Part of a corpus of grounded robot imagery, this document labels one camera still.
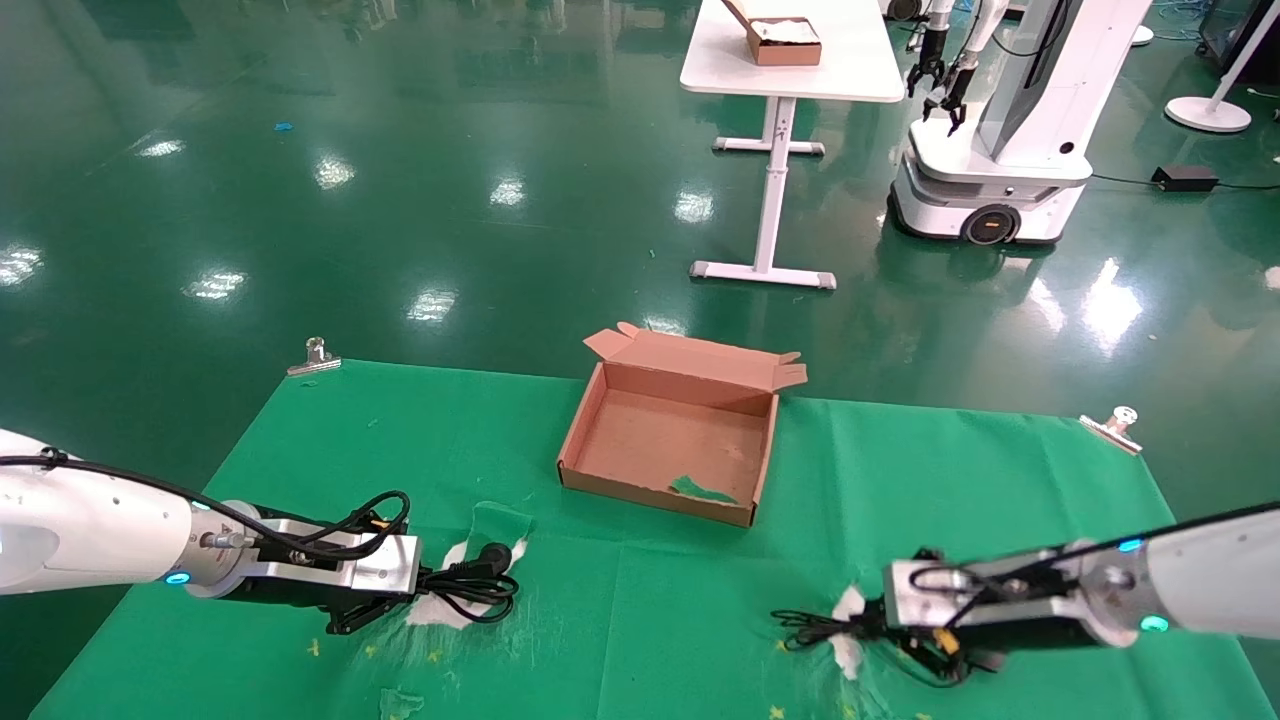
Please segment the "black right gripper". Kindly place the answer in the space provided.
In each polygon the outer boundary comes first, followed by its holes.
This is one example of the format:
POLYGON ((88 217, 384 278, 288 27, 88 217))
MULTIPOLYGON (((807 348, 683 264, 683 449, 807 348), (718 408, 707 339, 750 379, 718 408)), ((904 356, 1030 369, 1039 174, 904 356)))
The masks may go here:
POLYGON ((1089 633, 1075 619, 1030 618, 996 623, 959 623, 948 630, 896 630, 895 647, 927 685, 960 685, 973 673, 996 674, 1007 653, 1089 646, 1089 633))

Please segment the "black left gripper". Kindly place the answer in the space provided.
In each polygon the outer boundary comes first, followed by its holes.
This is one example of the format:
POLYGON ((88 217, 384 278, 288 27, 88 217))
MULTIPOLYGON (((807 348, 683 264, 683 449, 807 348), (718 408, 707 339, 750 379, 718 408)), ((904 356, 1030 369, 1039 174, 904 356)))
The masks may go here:
POLYGON ((232 600, 317 609, 329 616, 329 635, 351 635, 397 609, 403 596, 279 577, 250 577, 232 591, 232 600))

